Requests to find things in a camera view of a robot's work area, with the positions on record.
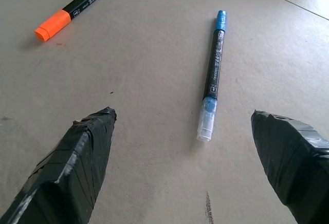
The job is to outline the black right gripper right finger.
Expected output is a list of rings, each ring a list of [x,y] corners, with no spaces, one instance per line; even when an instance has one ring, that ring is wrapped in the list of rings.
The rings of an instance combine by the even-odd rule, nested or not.
[[[256,110],[252,135],[267,179],[298,224],[329,224],[329,141],[312,126]]]

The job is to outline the orange capped black marker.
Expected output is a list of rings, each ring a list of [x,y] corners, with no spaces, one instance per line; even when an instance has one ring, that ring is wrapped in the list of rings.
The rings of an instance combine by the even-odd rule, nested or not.
[[[34,34],[43,42],[49,40],[95,1],[73,0],[44,23],[40,24],[34,31]]]

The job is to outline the blue black marker clear cap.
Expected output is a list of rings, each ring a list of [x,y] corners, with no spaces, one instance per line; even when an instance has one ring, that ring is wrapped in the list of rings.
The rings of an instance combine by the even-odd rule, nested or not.
[[[197,139],[202,142],[210,141],[213,133],[226,23],[227,12],[220,10],[217,14],[214,27],[208,71],[197,129]]]

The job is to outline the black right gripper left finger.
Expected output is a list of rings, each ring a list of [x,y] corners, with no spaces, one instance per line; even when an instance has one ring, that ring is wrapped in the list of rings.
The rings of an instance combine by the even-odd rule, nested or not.
[[[0,224],[88,224],[101,190],[117,114],[74,121],[35,167]]]

